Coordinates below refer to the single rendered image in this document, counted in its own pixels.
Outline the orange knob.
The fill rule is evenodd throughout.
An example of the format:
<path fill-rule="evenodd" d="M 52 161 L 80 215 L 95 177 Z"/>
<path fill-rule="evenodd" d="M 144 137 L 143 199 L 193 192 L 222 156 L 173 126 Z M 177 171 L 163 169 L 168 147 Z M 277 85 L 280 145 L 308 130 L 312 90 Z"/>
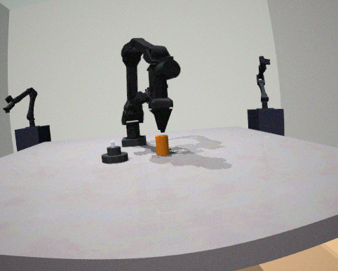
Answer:
<path fill-rule="evenodd" d="M 169 154 L 168 135 L 157 135 L 156 138 L 156 155 L 164 156 Z"/>

